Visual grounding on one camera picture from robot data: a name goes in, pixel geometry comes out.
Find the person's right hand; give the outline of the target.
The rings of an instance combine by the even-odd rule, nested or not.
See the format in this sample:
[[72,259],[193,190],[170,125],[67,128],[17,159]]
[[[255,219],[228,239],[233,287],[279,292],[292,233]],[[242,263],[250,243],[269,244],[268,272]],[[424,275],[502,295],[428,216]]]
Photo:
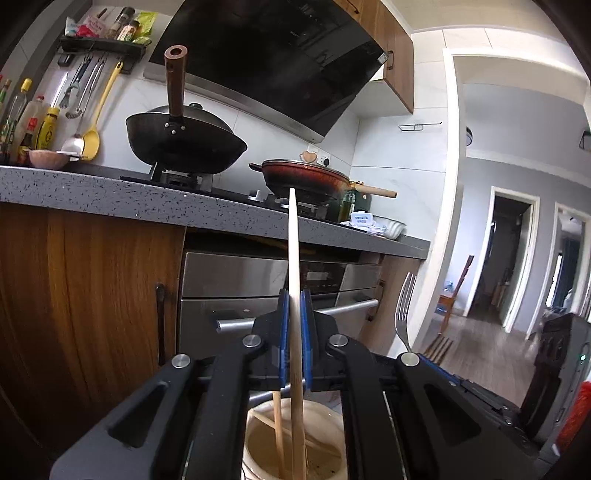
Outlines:
[[584,381],[580,386],[579,393],[569,417],[556,440],[556,445],[560,454],[564,454],[566,452],[579,429],[583,425],[588,413],[590,412],[590,409],[591,382]]

